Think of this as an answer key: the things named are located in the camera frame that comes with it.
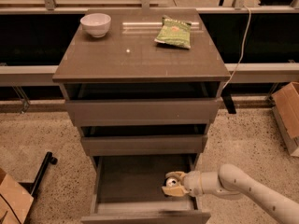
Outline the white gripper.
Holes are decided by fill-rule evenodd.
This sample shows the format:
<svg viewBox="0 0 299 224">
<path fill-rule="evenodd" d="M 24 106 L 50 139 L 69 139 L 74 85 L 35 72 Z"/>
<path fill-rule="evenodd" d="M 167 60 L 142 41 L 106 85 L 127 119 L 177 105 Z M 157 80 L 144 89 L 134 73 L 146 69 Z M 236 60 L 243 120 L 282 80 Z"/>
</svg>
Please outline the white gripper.
<svg viewBox="0 0 299 224">
<path fill-rule="evenodd" d="M 166 178 L 173 177 L 178 181 L 183 180 L 183 186 L 162 187 L 165 195 L 173 197 L 182 197 L 189 194 L 192 197 L 202 196 L 204 194 L 202 188 L 202 178 L 199 171 L 190 171 L 187 174 L 181 171 L 169 172 Z"/>
</svg>

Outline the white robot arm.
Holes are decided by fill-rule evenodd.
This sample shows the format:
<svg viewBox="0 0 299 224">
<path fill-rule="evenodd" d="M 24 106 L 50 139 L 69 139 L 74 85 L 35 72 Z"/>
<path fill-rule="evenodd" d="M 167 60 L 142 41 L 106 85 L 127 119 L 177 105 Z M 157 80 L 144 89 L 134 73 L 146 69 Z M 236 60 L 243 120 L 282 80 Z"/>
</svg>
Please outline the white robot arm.
<svg viewBox="0 0 299 224">
<path fill-rule="evenodd" d="M 279 224 L 299 224 L 299 203 L 268 188 L 232 164 L 223 164 L 217 172 L 167 173 L 162 190 L 166 196 L 173 197 L 211 194 L 219 198 L 237 198 L 243 194 Z"/>
</svg>

